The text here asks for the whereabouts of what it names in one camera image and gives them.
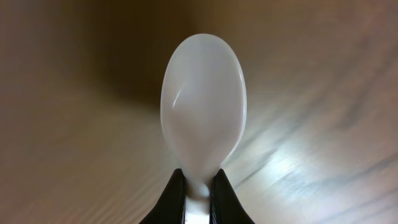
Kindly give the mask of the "white plastic spoon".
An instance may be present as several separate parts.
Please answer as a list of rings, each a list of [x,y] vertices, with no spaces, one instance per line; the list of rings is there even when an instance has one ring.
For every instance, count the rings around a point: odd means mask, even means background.
[[[209,223],[211,181],[237,148],[246,115],[243,71],[232,48],[211,34],[185,39],[168,62],[160,101],[165,143],[187,180],[184,223]]]

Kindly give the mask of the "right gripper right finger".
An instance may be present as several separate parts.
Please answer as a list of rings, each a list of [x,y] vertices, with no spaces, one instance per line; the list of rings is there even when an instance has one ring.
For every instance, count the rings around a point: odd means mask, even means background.
[[[211,184],[210,224],[254,224],[223,169],[217,172]]]

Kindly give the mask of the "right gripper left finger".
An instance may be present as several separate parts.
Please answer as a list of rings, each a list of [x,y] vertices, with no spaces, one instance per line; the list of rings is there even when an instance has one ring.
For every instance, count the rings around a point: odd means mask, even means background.
[[[153,209],[140,224],[182,224],[185,218],[186,178],[175,169]]]

